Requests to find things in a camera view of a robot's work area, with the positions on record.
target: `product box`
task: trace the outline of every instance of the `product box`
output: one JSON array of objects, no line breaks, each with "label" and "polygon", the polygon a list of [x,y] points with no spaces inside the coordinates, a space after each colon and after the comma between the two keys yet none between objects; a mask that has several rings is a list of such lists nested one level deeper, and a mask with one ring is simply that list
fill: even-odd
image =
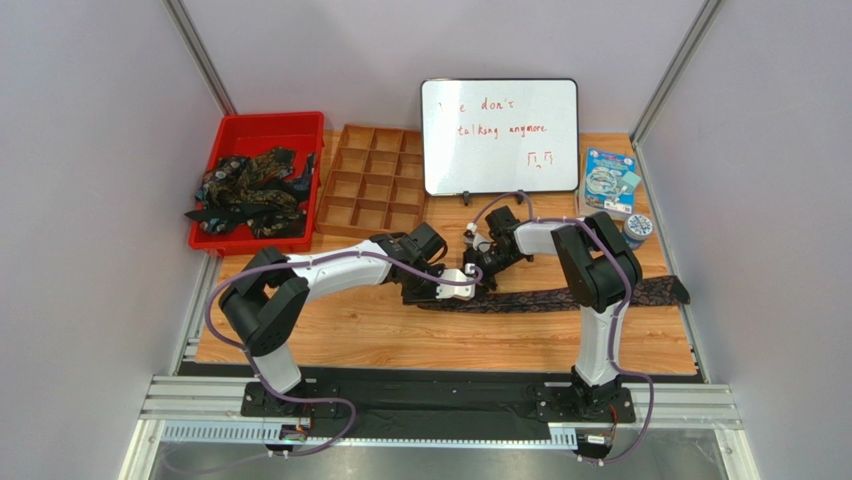
[{"label": "product box", "polygon": [[642,179],[636,174],[636,159],[590,148],[580,188],[574,195],[577,216],[604,211],[615,220],[624,220],[635,208],[634,193]]}]

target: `wooden table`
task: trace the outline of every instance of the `wooden table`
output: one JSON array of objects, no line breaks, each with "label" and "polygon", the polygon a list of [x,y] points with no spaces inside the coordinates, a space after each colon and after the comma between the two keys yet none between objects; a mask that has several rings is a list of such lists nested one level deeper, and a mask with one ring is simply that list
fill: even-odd
[{"label": "wooden table", "polygon": [[[339,136],[339,132],[326,132],[321,166],[331,164]],[[585,152],[591,146],[633,154],[624,134],[582,134],[580,151]],[[424,221],[450,246],[443,260],[445,263],[461,264],[462,232],[476,212],[492,198],[474,196],[469,207],[457,197],[427,199]],[[571,193],[533,194],[532,198],[537,216],[574,215]],[[525,205],[516,205],[511,199],[502,204],[510,205],[518,218],[526,217]],[[637,193],[637,211],[650,215],[642,187]],[[484,219],[480,225],[487,229]],[[348,247],[358,241],[317,234],[312,251]],[[645,278],[668,273],[656,236],[637,250],[636,256]],[[250,256],[226,257],[220,280],[242,270],[249,259]],[[533,263],[520,262],[500,273],[497,280],[500,292],[565,286],[555,256],[537,256]],[[445,313],[404,306],[399,295],[399,285],[387,284],[354,288],[308,304],[290,337],[294,357],[301,365],[514,371],[567,371],[577,358],[579,311],[493,315]],[[237,339],[218,307],[213,321],[219,330]],[[245,363],[246,359],[238,350],[217,341],[205,330],[196,361]],[[679,309],[630,308],[623,327],[620,363],[628,369],[651,373],[694,374]]]}]

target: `wooden compartment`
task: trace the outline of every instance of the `wooden compartment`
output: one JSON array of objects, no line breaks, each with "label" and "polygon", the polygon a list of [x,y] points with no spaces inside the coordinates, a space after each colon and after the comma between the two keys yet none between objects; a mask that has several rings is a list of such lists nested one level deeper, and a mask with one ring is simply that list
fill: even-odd
[{"label": "wooden compartment", "polygon": [[346,125],[322,189],[316,229],[367,238],[409,233],[423,221],[419,131]]}]

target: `white wall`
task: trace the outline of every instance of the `white wall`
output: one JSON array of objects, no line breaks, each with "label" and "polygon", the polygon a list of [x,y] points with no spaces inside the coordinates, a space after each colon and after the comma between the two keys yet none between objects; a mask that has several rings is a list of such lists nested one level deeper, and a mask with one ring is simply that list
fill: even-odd
[{"label": "white wall", "polygon": [[0,65],[0,477],[115,478],[221,114],[156,0],[2,0]]},{"label": "white wall", "polygon": [[729,1],[642,148],[765,479],[849,478],[852,3]]},{"label": "white wall", "polygon": [[627,132],[701,0],[185,0],[240,113],[420,126],[434,77],[573,77],[583,131]]}]

